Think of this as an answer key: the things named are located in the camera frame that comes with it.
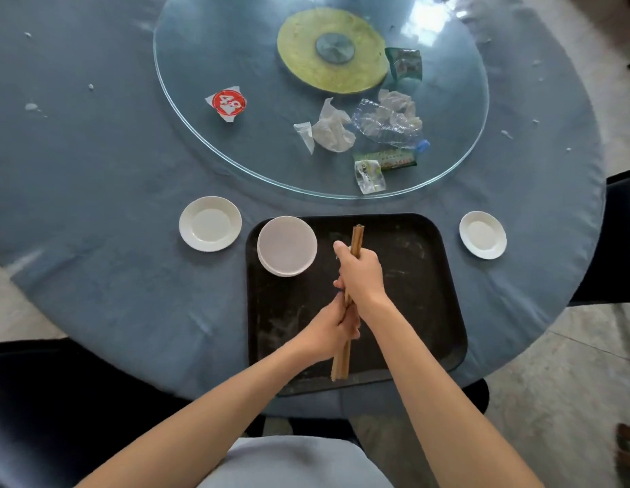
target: person's left hand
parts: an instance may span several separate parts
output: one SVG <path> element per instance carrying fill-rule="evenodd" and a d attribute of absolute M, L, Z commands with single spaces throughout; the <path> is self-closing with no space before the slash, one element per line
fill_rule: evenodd
<path fill-rule="evenodd" d="M 360 337 L 360 317 L 356 305 L 344 307 L 344 294 L 338 293 L 322 308 L 290 343 L 305 353 L 312 363 L 333 358 L 344 343 Z"/>

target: hand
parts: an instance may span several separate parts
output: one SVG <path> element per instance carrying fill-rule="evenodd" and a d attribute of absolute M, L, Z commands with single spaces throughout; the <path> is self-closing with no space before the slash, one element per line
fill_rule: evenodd
<path fill-rule="evenodd" d="M 338 289 L 346 288 L 353 302 L 358 305 L 361 316 L 372 303 L 387 298 L 383 286 L 383 268 L 375 252 L 362 248 L 360 257 L 356 258 L 342 241 L 336 241 L 333 250 L 340 260 L 340 278 L 333 285 Z"/>
<path fill-rule="evenodd" d="M 344 294 L 338 293 L 322 308 L 290 344 L 297 346 L 315 364 L 333 358 L 344 343 L 360 337 L 360 317 L 356 306 L 345 308 Z"/>

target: forearm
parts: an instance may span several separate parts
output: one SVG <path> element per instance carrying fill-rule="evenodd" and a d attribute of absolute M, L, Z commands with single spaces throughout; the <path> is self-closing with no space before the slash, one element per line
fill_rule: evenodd
<path fill-rule="evenodd" d="M 537 487 L 537 477 L 387 299 L 365 318 L 441 487 Z"/>
<path fill-rule="evenodd" d="M 288 381 L 312 363 L 290 343 L 151 429 L 79 488 L 194 488 Z"/>

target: blue tablecloth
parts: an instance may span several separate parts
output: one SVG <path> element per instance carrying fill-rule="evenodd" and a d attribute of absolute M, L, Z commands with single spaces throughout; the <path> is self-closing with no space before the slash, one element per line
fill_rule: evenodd
<path fill-rule="evenodd" d="M 72 338 L 159 388 L 204 393 L 247 365 L 246 237 L 286 214 L 429 217 L 468 333 L 466 360 L 452 373 L 462 386 L 517 356 L 559 315 L 595 249 L 603 160 L 568 57 L 519 0 L 456 7 L 489 78 L 489 117 L 472 154 L 431 187 L 375 202 L 295 196 L 244 177 L 193 138 L 155 73 L 163 2 L 0 0 L 0 264 L 20 262 L 13 280 Z M 29 102 L 40 111 L 26 111 Z M 190 249 L 177 228 L 183 208 L 205 195 L 230 199 L 243 217 L 241 236 L 217 254 Z M 457 227 L 472 210 L 505 227 L 501 258 L 479 260 L 461 244 Z M 393 384 L 382 383 L 276 399 L 267 411 L 401 408 Z"/>

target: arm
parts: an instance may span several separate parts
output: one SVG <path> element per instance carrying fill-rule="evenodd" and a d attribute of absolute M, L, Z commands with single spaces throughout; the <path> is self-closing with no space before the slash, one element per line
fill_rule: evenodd
<path fill-rule="evenodd" d="M 78 488 L 194 488 L 270 400 L 303 369 L 360 334 L 340 293 L 294 339 L 132 442 Z"/>
<path fill-rule="evenodd" d="M 340 241 L 340 279 L 371 328 L 441 487 L 540 487 L 518 453 L 439 365 L 385 295 L 376 254 L 356 259 Z"/>

